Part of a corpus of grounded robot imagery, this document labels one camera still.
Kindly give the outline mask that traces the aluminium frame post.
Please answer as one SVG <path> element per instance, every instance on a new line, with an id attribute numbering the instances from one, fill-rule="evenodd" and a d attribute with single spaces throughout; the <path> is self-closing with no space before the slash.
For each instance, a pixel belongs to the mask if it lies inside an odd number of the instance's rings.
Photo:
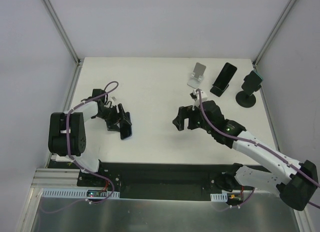
<path id="1" fill-rule="evenodd" d="M 294 6 L 297 4 L 298 0 L 288 0 L 284 9 L 280 13 L 278 19 L 276 20 L 274 26 L 272 27 L 270 33 L 268 34 L 266 40 L 264 41 L 261 49 L 259 50 L 256 57 L 251 61 L 253 68 L 256 69 L 260 61 L 262 60 L 263 56 L 267 52 L 268 48 L 271 46 L 273 40 L 277 36 L 278 32 L 280 31 L 282 25 L 286 21 L 287 17 L 293 10 Z"/>
<path id="2" fill-rule="evenodd" d="M 53 4 L 51 0 L 42 0 L 45 9 L 47 10 L 62 42 L 64 43 L 67 51 L 69 52 L 70 56 L 72 57 L 73 61 L 77 66 L 81 65 L 82 60 L 79 58 L 78 54 L 76 53 L 76 50 L 74 46 L 72 45 L 72 42 L 56 12 L 56 10 L 53 7 Z"/>

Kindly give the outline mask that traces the right aluminium frame post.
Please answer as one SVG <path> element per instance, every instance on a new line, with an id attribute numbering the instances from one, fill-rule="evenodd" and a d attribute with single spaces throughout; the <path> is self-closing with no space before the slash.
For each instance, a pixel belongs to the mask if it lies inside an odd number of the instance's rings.
<path id="1" fill-rule="evenodd" d="M 288 0 L 284 9 L 280 13 L 278 19 L 276 20 L 274 26 L 272 27 L 270 33 L 268 34 L 266 40 L 264 41 L 261 49 L 259 50 L 256 57 L 251 61 L 253 68 L 256 69 L 260 61 L 262 60 L 263 56 L 267 52 L 268 48 L 271 46 L 273 40 L 277 36 L 278 32 L 280 31 L 282 25 L 286 21 L 287 17 L 293 10 L 294 6 L 297 4 L 298 0 Z"/>

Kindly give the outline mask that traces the left aluminium frame post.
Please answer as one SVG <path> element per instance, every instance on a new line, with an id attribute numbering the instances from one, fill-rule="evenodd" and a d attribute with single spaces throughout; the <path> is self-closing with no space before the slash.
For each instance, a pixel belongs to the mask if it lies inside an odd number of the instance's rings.
<path id="1" fill-rule="evenodd" d="M 81 65 L 82 60 L 79 58 L 78 54 L 76 53 L 76 50 L 74 46 L 72 45 L 72 42 L 56 12 L 56 10 L 53 7 L 53 4 L 51 0 L 42 0 L 45 9 L 47 10 L 62 42 L 64 43 L 67 51 L 69 52 L 70 56 L 72 57 L 73 61 L 77 66 Z"/>

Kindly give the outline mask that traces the black round phone stand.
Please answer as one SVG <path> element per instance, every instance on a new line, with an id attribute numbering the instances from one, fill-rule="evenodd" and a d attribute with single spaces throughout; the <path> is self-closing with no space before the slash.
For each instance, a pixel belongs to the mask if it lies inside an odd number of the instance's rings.
<path id="1" fill-rule="evenodd" d="M 235 98 L 238 105 L 244 108 L 253 107 L 256 103 L 255 88 L 255 83 L 246 76 L 243 80 L 241 91 L 237 93 Z"/>

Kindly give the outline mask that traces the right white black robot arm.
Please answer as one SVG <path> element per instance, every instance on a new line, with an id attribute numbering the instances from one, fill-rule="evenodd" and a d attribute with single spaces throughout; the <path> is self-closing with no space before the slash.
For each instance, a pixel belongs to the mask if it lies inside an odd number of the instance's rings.
<path id="1" fill-rule="evenodd" d="M 226 119 L 214 101 L 180 107 L 172 123 L 182 131 L 185 120 L 189 130 L 201 128 L 218 143 L 243 153 L 265 168 L 261 171 L 234 163 L 230 170 L 214 179 L 221 190 L 232 192 L 239 186 L 248 186 L 279 196 L 297 211 L 303 211 L 306 205 L 319 207 L 311 202 L 320 187 L 317 167 L 311 161 L 302 163 L 262 143 L 243 125 Z"/>

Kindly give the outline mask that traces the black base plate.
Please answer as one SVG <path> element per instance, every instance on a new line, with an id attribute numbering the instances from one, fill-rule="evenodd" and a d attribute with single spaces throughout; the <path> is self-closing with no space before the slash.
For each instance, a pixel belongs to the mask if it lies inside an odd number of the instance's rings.
<path id="1" fill-rule="evenodd" d="M 78 172 L 78 187 L 118 192 L 122 199 L 210 201 L 222 191 L 216 179 L 236 165 L 102 162 L 102 178 Z"/>

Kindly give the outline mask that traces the silver phone stand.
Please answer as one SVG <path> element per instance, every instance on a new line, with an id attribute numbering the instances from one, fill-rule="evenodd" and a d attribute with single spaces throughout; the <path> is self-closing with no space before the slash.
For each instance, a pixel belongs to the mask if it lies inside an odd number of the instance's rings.
<path id="1" fill-rule="evenodd" d="M 193 72 L 187 82 L 187 85 L 194 88 L 194 89 L 197 89 L 204 79 L 204 72 L 205 72 L 206 68 L 207 67 L 205 65 L 197 62 L 195 64 Z"/>

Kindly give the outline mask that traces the dark blue phone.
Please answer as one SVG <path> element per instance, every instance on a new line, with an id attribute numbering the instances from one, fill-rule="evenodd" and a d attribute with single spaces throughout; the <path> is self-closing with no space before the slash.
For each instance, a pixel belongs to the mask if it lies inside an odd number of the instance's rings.
<path id="1" fill-rule="evenodd" d="M 132 135 L 132 125 L 131 123 L 120 123 L 120 139 L 125 140 Z"/>

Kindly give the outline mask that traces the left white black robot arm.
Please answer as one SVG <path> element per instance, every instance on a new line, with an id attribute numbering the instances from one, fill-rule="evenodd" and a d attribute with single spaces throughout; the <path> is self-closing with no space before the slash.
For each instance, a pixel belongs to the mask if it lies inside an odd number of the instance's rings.
<path id="1" fill-rule="evenodd" d="M 71 159 L 87 173 L 88 180 L 99 187 L 106 175 L 99 170 L 100 161 L 90 155 L 87 146 L 85 122 L 96 117 L 105 122 L 108 131 L 119 132 L 122 140 L 132 135 L 131 115 L 122 104 L 107 106 L 108 95 L 102 89 L 93 89 L 92 95 L 80 106 L 68 112 L 55 112 L 50 116 L 48 149 L 52 154 Z"/>

